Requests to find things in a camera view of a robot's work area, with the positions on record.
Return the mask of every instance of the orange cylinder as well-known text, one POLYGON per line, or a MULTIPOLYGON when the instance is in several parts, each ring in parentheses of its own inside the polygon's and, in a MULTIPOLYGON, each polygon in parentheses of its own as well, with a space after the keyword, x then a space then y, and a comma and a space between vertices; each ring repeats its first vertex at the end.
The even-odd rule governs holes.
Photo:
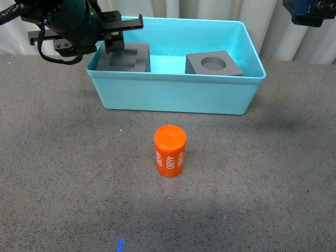
POLYGON ((178 176, 184 167, 187 135, 175 125, 159 128, 154 135, 156 168, 166 177, 178 176))

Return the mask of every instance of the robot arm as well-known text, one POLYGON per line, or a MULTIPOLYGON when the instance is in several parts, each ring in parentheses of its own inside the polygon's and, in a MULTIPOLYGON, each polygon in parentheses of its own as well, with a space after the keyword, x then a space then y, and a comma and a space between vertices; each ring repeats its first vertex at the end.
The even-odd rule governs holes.
POLYGON ((333 19, 336 14, 336 0, 283 0, 282 5, 296 25, 321 27, 324 19, 333 19))
POLYGON ((40 31, 28 33, 29 43, 47 61, 73 65, 84 54, 97 51, 96 42, 104 40, 106 52, 124 49, 123 31, 142 29, 143 20, 121 20, 119 11, 102 13, 97 0, 15 0, 16 4, 0 12, 0 25, 18 16, 36 24, 40 31), (44 40, 53 40, 54 49, 63 57, 74 60, 52 59, 42 53, 44 40))

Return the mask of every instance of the gray tabletop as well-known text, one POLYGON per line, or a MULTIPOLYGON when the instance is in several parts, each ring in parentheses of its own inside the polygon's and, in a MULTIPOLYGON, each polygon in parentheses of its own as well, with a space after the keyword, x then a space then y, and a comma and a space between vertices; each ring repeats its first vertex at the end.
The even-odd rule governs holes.
POLYGON ((103 108, 85 71, 0 56, 1 251, 336 251, 336 66, 264 61, 243 116, 103 108), (153 136, 188 136, 161 176, 153 136))

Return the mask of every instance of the white curtain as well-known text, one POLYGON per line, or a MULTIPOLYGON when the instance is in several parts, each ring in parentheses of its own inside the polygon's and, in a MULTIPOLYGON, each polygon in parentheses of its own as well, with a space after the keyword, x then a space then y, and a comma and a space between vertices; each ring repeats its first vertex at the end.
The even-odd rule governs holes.
MULTIPOLYGON (((200 18, 242 21, 261 59, 336 63, 336 19, 312 28, 291 23, 282 0, 99 0, 102 10, 119 10, 124 16, 200 18)), ((1 0, 5 9, 14 0, 1 0)), ((19 18, 0 26, 0 54, 38 54, 27 31, 37 27, 19 18)), ((44 52, 55 55, 52 44, 44 52)))

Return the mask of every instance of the gray square block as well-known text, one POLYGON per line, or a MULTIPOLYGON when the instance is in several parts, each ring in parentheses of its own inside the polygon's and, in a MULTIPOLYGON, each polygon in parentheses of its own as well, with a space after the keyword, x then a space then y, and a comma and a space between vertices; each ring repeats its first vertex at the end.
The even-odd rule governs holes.
POLYGON ((226 51, 187 54, 186 74, 243 76, 242 70, 226 51))
POLYGON ((109 54, 103 49, 96 70, 150 72, 149 44, 125 43, 123 51, 114 51, 109 54))

